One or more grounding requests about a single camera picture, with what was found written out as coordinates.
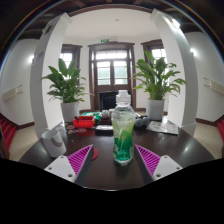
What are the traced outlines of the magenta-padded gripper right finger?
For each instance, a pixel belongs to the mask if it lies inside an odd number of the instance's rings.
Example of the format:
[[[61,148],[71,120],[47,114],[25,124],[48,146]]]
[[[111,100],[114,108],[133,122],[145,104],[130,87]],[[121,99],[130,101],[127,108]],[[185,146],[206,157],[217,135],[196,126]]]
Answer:
[[[135,145],[134,154],[145,184],[160,180],[182,169],[168,155],[159,156],[140,145]]]

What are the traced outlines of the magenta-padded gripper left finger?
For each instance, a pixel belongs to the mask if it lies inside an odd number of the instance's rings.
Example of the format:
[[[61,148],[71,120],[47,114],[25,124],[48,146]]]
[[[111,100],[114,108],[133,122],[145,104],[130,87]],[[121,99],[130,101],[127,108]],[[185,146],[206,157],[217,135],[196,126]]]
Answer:
[[[59,156],[45,168],[45,171],[69,182],[82,185],[93,155],[94,148],[92,145],[88,145],[69,156]]]

